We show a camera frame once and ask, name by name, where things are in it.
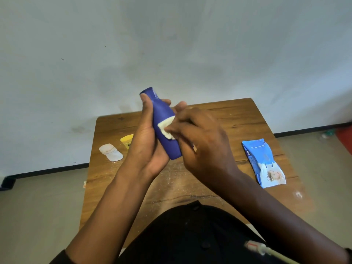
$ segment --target tiled floor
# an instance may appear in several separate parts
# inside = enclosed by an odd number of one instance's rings
[[[304,219],[352,248],[352,156],[336,137],[318,133],[279,138],[315,201]],[[87,169],[19,179],[0,192],[0,263],[48,263],[78,230]]]

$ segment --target purple bottle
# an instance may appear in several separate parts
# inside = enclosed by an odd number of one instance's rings
[[[159,97],[153,90],[153,87],[149,87],[142,91],[140,94],[146,94],[153,102],[153,128],[156,137],[164,147],[167,155],[171,160],[175,160],[182,156],[181,149],[179,148],[177,140],[167,139],[160,131],[158,124],[163,120],[174,116],[174,111],[164,101],[160,100]]]

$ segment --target forearm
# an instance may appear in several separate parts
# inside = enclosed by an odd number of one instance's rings
[[[117,173],[83,228],[66,249],[79,263],[112,263],[120,252],[139,211],[149,181]]]
[[[275,241],[283,253],[300,263],[348,263],[348,254],[342,247],[287,209],[249,176],[237,171],[230,180],[221,194],[268,243]]]

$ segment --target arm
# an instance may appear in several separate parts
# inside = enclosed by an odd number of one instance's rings
[[[114,261],[150,184],[169,161],[160,142],[155,139],[152,101],[146,94],[142,94],[141,99],[141,120],[125,161],[93,214],[66,248],[74,263],[104,264]],[[173,110],[181,111],[186,105],[180,102]]]
[[[185,167],[252,222],[269,245],[280,244],[282,253],[300,263],[348,263],[342,247],[238,169],[226,132],[208,111],[185,109],[165,130],[178,138]]]

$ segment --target red object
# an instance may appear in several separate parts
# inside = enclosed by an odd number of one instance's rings
[[[336,136],[352,155],[352,126],[337,130]]]

